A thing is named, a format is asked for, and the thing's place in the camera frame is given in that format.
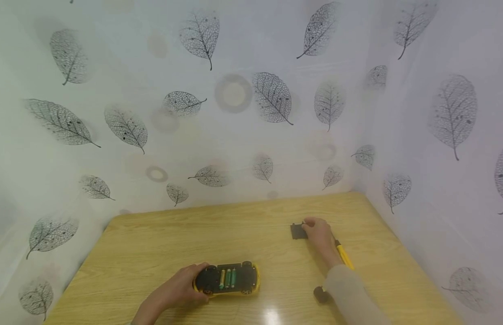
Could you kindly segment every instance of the toy car underside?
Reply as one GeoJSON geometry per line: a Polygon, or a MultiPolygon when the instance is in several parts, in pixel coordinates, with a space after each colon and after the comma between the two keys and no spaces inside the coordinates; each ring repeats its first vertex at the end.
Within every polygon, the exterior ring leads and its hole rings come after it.
{"type": "Polygon", "coordinates": [[[194,280],[194,288],[207,295],[249,295],[257,291],[258,286],[258,268],[250,261],[208,266],[194,280]]]}

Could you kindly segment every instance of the green battery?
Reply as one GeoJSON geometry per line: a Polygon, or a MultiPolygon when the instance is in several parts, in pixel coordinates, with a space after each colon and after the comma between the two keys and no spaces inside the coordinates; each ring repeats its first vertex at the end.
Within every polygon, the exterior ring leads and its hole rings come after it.
{"type": "Polygon", "coordinates": [[[235,281],[237,280],[237,270],[235,270],[235,268],[233,268],[233,270],[231,270],[231,287],[232,288],[235,288],[235,281]]]}
{"type": "Polygon", "coordinates": [[[229,288],[231,283],[231,270],[226,270],[226,279],[224,280],[224,287],[229,288]]]}
{"type": "Polygon", "coordinates": [[[219,289],[224,288],[224,275],[226,274],[226,270],[221,271],[221,280],[219,281],[219,289]]]}

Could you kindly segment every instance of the table surface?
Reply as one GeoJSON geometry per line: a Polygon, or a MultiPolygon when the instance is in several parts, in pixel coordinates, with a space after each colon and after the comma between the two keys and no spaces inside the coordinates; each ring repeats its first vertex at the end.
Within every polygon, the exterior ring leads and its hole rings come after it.
{"type": "Polygon", "coordinates": [[[244,260],[261,270],[257,295],[170,309],[156,324],[345,324],[332,300],[319,305],[313,297],[324,266],[306,240],[291,238],[289,225],[309,215],[330,223],[393,324],[461,324],[370,202],[354,192],[118,216],[45,324],[124,325],[181,267],[244,260]]]}

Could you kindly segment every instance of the sleeve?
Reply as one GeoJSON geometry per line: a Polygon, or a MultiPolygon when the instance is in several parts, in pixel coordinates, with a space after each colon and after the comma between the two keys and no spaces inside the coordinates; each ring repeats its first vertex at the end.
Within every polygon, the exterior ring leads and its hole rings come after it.
{"type": "Polygon", "coordinates": [[[323,287],[333,297],[348,325],[389,325],[390,320],[374,304],[361,278],[344,265],[327,273],[323,287]]]}

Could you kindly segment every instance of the hand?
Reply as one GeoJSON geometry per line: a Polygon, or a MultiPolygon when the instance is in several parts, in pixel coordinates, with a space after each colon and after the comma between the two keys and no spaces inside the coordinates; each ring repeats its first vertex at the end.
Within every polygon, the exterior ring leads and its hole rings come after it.
{"type": "Polygon", "coordinates": [[[194,278],[208,265],[208,263],[192,264],[177,271],[142,302],[132,320],[132,325],[154,325],[159,315],[170,307],[188,302],[208,302],[206,294],[195,291],[192,287],[194,278]]]}
{"type": "Polygon", "coordinates": [[[307,233],[309,242],[320,254],[323,261],[329,269],[337,264],[343,264],[340,253],[334,244],[334,236],[331,232],[331,226],[326,220],[314,217],[304,219],[302,229],[307,233]]]}

